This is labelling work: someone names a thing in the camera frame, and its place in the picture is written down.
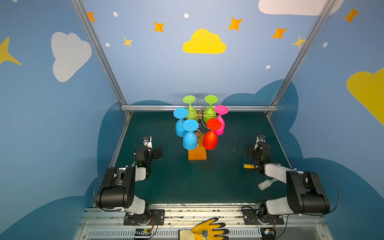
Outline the pink wine glass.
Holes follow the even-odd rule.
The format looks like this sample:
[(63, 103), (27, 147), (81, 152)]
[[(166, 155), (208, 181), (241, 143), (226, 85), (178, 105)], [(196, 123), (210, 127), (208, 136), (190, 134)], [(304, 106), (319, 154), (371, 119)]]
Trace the pink wine glass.
[(217, 134), (217, 136), (220, 136), (224, 133), (225, 127), (226, 127), (226, 124), (222, 115), (226, 115), (229, 112), (229, 109), (226, 106), (218, 105), (215, 107), (215, 112), (218, 115), (216, 119), (221, 122), (221, 128), (218, 130), (215, 130), (215, 133)]

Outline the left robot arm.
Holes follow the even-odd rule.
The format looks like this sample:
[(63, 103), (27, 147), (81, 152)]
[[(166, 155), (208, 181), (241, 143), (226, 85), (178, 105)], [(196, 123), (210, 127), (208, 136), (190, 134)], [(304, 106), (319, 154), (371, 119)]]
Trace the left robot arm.
[(163, 156), (162, 146), (151, 149), (136, 147), (136, 161), (131, 166), (108, 168), (100, 179), (98, 192), (94, 192), (97, 208), (114, 212), (122, 210), (131, 215), (147, 215), (148, 204), (135, 195), (136, 182), (147, 180), (151, 174), (151, 163)]

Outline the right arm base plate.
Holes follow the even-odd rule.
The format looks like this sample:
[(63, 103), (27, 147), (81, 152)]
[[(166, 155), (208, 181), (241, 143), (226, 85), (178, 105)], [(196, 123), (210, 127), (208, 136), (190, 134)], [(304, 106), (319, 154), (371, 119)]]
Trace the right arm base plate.
[(285, 222), (281, 215), (270, 215), (263, 208), (254, 209), (242, 207), (245, 225), (283, 225)]

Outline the red wine glass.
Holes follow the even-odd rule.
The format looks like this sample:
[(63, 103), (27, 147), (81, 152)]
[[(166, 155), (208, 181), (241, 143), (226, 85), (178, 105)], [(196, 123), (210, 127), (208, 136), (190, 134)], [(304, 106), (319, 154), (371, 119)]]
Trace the red wine glass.
[(215, 131), (222, 127), (222, 123), (218, 119), (210, 119), (207, 121), (207, 127), (209, 131), (204, 135), (203, 147), (206, 150), (213, 150), (218, 144), (218, 135)]

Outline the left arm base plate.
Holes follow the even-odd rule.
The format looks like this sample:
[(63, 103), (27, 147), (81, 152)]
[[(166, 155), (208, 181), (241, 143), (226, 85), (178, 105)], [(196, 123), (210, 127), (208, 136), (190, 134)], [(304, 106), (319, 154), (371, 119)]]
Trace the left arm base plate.
[(126, 213), (124, 226), (162, 226), (165, 220), (165, 210), (145, 210), (141, 215)]

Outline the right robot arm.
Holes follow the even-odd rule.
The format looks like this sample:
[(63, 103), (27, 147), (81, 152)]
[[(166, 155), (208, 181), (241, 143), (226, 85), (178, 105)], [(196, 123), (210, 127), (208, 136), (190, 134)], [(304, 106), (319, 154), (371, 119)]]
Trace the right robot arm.
[(254, 146), (247, 145), (245, 155), (254, 160), (253, 165), (245, 164), (245, 169), (254, 169), (271, 178), (258, 185), (260, 190), (269, 188), (274, 182), (286, 185), (285, 197), (267, 200), (260, 205), (261, 217), (292, 214), (325, 215), (331, 212), (330, 201), (318, 174), (271, 163), (270, 146), (265, 141), (257, 141)]

